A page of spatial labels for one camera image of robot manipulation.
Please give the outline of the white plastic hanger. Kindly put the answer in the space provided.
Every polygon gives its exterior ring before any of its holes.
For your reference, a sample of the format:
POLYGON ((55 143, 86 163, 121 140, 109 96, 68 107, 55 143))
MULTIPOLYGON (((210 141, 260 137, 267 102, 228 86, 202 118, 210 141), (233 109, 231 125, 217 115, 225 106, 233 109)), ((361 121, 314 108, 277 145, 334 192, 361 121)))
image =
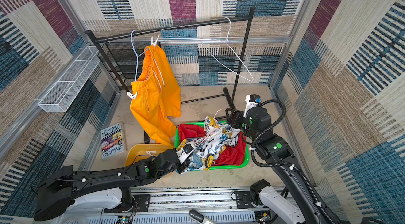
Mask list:
POLYGON ((242 78, 243 80, 246 80, 246 81, 248 81, 249 83, 253 83, 254 80, 255 80, 255 78, 254 78, 253 74, 251 73, 251 71, 249 70, 248 66, 246 66, 246 64, 244 63, 244 60, 241 58, 242 55, 239 55, 239 54, 235 51, 235 49, 232 48, 232 47, 229 45, 229 36, 230 36, 231 30, 232 30, 232 22, 233 22, 233 21, 232 21, 229 17, 224 17, 223 19, 226 20, 226 21, 229 23, 229 28, 228 28, 227 35, 226 35, 226 37, 225 37, 225 40, 214 39, 214 41, 219 41, 220 43, 225 44, 225 45, 226 45, 226 48, 228 48, 228 49, 231 51, 232 55, 234 55, 234 57, 238 60, 238 62, 241 63, 241 66, 247 71, 248 75, 247 75, 247 76, 244 76, 244 75, 241 74, 241 72, 238 73, 238 72, 234 71, 233 69, 229 68, 228 66, 226 66, 224 63, 222 63, 222 62, 217 58, 216 55, 214 55, 213 52, 211 52, 211 50, 210 50, 208 47, 205 47, 205 50, 208 52, 208 54, 209 54, 212 58, 214 58, 214 60, 215 60, 217 63, 219 63, 222 67, 224 67, 224 68, 227 70, 228 73, 231 73, 231 74, 233 74, 233 75, 235 76, 235 81, 234 81, 234 83, 236 83, 236 77, 242 78))

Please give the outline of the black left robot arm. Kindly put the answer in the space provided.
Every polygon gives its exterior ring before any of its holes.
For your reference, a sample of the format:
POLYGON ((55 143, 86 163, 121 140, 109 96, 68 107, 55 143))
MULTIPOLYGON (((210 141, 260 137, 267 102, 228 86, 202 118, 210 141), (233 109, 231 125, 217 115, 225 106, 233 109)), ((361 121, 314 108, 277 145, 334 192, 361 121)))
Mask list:
POLYGON ((117 169, 74 171, 73 166, 62 167, 39 183, 34 220, 46 221, 61 216, 77 198, 87 194, 145 186, 171 172, 180 173, 186 168, 187 159, 169 149, 117 169))

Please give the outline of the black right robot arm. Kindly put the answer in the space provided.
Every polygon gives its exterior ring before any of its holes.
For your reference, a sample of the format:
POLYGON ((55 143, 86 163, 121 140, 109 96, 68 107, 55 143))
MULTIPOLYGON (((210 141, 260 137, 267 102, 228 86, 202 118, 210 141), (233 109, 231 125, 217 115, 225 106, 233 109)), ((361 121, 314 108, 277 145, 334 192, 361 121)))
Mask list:
POLYGON ((286 113, 285 105, 279 105, 282 114, 275 122, 263 103, 249 102, 244 112, 230 108, 226 110, 227 123, 252 139, 252 161, 259 167, 272 168, 284 182, 296 205, 276 194, 264 179, 251 185, 253 202, 270 208, 288 224, 344 223, 316 192, 287 142, 273 132, 286 113))

